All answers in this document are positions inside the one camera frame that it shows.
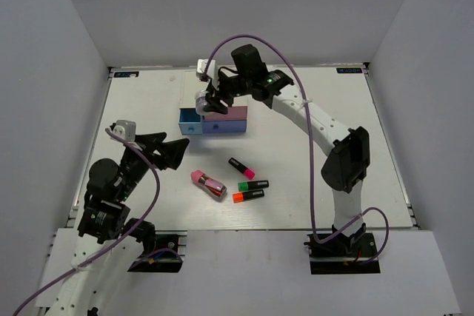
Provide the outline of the pink drawer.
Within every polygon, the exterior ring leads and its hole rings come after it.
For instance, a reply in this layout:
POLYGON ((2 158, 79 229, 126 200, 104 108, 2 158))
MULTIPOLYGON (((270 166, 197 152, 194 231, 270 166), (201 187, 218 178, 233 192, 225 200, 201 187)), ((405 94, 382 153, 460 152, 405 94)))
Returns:
POLYGON ((227 114, 216 112, 204 116, 205 121, 242 121, 247 119, 247 106, 228 107, 227 114))

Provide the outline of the cream drawer cabinet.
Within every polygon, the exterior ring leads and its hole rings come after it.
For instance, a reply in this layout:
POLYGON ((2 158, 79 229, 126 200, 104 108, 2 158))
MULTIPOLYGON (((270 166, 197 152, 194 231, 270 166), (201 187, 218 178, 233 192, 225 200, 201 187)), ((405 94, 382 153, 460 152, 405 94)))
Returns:
POLYGON ((208 83, 200 81, 195 70, 185 70, 181 83, 180 109, 194 109, 196 107, 195 95, 207 89, 208 83))

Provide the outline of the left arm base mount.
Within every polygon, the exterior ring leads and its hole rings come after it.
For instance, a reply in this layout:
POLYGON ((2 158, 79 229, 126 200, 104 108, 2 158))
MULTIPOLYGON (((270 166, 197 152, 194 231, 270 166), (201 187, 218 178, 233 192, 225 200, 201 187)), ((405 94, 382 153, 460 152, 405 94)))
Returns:
POLYGON ((144 252, 133 262, 128 272, 178 273, 184 263, 187 247, 185 231, 155 231, 144 252))

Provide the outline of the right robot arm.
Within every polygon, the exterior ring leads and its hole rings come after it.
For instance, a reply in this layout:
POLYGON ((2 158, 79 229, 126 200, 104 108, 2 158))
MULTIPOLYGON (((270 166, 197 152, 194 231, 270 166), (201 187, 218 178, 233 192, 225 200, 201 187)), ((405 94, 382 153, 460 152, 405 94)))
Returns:
POLYGON ((333 233, 316 240, 319 244, 334 243, 342 255, 353 255, 366 232, 361 191, 370 165, 368 131, 353 129, 327 114, 306 96, 295 75, 269 70, 253 45, 241 46, 231 56, 232 70, 217 67, 212 59, 198 60, 196 75, 207 88, 197 96, 197 112, 225 115, 235 98, 249 95, 306 133, 310 147, 319 147, 326 156, 321 176, 332 190, 334 203, 333 233))

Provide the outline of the left table label sticker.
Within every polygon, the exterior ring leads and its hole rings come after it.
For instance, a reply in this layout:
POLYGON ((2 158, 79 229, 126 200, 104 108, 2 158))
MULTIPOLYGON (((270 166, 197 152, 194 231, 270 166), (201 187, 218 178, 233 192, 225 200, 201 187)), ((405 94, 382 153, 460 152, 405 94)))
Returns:
POLYGON ((114 78, 137 78, 139 76, 139 71, 121 71, 114 72, 114 78))

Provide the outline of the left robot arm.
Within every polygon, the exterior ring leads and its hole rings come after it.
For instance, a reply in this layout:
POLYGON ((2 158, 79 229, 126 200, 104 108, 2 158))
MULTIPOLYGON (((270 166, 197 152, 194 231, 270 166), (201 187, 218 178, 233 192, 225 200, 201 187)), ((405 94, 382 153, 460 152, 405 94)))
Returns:
POLYGON ((119 162, 102 158, 89 169, 71 269, 58 279, 61 287, 48 315, 103 314, 138 257, 156 249, 154 225, 130 218, 127 199, 148 172, 178 169, 190 143, 167 141, 164 132, 128 135, 117 126, 106 132, 123 144, 123 154, 119 162))

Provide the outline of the table label sticker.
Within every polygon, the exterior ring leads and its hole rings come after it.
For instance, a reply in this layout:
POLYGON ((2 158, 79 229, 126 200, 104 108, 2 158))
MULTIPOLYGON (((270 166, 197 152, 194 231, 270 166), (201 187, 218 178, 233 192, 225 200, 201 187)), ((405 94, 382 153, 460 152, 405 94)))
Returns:
POLYGON ((338 74, 359 74, 363 73, 360 67, 337 67, 336 72, 338 74))
POLYGON ((139 71, 121 71, 114 72, 114 78, 137 78, 139 76, 139 71))

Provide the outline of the right table label sticker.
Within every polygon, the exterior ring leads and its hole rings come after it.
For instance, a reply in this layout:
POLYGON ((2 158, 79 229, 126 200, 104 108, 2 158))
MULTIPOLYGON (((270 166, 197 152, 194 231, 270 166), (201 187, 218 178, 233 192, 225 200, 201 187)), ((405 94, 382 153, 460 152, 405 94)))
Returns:
POLYGON ((338 74, 359 74, 363 73, 360 67, 337 67, 336 72, 338 74))

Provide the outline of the green highlighter marker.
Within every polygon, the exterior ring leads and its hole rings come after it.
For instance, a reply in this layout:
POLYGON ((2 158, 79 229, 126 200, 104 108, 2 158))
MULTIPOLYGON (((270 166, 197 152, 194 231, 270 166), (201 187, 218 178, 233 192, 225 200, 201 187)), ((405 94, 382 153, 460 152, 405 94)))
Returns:
POLYGON ((261 181, 245 181, 238 183, 239 192, 247 192, 251 190, 266 189, 270 186, 268 180, 261 181))

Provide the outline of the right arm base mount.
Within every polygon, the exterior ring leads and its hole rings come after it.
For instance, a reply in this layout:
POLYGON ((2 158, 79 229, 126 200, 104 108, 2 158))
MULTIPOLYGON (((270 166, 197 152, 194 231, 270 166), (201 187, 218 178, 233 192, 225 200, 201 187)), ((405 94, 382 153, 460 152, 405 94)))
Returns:
POLYGON ((334 238, 327 243, 317 243, 313 234, 304 242, 309 252, 312 275, 365 275, 380 274, 375 238, 365 233, 352 249, 334 238))

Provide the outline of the pink highlighter marker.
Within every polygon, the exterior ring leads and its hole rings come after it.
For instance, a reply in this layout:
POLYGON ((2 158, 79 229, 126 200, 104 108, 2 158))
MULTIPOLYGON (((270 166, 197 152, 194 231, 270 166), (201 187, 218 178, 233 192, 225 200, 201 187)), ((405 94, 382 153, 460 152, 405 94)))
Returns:
POLYGON ((252 180, 254 179, 255 177, 255 173, 254 171, 252 171, 250 168, 248 168, 247 166, 245 166, 243 163, 241 163, 240 161, 236 160, 235 158, 230 158, 228 160, 228 163, 233 167, 235 168, 236 170, 238 170, 243 176, 245 176, 246 178, 252 180))

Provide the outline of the orange highlighter marker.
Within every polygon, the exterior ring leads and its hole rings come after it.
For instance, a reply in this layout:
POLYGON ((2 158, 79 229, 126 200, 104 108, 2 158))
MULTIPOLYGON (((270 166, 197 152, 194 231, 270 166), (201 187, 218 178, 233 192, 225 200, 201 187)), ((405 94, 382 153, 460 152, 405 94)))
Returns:
POLYGON ((238 192, 233 194, 233 203, 241 203, 245 201, 251 201, 257 198, 264 197, 264 190, 258 189, 253 191, 246 191, 246 192, 238 192))

